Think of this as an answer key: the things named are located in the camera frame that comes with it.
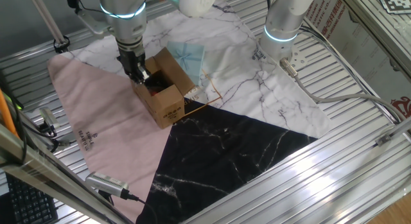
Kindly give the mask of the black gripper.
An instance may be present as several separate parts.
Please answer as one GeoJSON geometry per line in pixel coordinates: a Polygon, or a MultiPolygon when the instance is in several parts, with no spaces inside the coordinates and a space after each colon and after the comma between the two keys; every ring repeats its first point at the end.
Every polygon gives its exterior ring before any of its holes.
{"type": "Polygon", "coordinates": [[[150,77],[150,72],[145,67],[145,53],[136,54],[133,51],[120,50],[118,60],[121,62],[128,77],[136,84],[150,77]]]}

